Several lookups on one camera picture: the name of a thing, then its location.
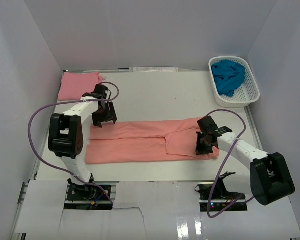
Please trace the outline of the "salmon orange t shirt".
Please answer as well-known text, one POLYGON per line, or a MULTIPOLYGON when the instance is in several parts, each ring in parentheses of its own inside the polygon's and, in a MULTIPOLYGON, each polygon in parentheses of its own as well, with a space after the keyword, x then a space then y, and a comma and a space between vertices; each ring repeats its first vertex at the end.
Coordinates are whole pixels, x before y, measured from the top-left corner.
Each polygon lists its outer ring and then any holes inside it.
POLYGON ((214 160, 220 151, 196 154, 197 118, 126 121, 91 126, 85 162, 88 165, 214 160))

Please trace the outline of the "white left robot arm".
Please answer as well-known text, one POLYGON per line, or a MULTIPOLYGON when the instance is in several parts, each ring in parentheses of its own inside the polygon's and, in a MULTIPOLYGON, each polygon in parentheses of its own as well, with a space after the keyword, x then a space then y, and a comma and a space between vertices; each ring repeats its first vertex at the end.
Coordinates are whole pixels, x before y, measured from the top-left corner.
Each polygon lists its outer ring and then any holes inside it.
POLYGON ((99 128, 102 123, 117 122, 111 95, 107 86, 97 84, 92 92, 84 93, 72 108, 50 117, 48 149, 62 160, 72 182, 77 185, 93 182, 93 175, 80 156, 85 147, 83 124, 89 118, 99 128))

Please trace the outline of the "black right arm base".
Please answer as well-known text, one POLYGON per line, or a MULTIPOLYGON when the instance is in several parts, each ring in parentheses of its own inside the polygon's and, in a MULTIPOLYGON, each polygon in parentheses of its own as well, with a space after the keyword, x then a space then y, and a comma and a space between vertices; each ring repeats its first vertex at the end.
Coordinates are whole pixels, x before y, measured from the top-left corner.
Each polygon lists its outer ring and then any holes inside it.
MULTIPOLYGON (((212 195, 211 203, 210 203, 210 211, 211 212, 220 212, 225 207, 230 205, 236 198, 242 195, 239 192, 229 191, 229 188, 226 188, 224 179, 227 179, 231 175, 235 175, 235 172, 225 172, 219 177, 219 180, 216 184, 214 193, 212 195)), ((200 211, 202 213, 206 213, 208 209, 208 200, 210 196, 210 192, 213 186, 213 181, 203 182, 198 184, 194 191, 199 193, 199 205, 200 211)), ((236 202, 232 207, 227 209, 227 212, 245 212, 248 210, 246 196, 243 196, 238 202, 236 202)))

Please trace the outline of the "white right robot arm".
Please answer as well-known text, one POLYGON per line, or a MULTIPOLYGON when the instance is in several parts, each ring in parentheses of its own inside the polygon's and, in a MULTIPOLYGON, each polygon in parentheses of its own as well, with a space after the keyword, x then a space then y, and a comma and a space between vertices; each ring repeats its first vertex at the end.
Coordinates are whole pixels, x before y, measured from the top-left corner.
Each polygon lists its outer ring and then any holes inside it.
POLYGON ((198 120, 196 154, 211 154, 214 149, 227 153, 249 170, 242 193, 267 206, 295 193, 296 188, 284 156, 267 153, 240 139, 230 128, 218 127, 211 116, 198 120))

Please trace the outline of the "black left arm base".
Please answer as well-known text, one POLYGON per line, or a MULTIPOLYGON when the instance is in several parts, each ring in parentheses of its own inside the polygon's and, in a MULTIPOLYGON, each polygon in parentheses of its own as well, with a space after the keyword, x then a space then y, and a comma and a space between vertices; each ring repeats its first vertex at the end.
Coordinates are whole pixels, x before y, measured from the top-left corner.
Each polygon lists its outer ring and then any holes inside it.
POLYGON ((76 189, 69 185, 64 202, 65 210, 110 211, 113 204, 99 188, 76 189))

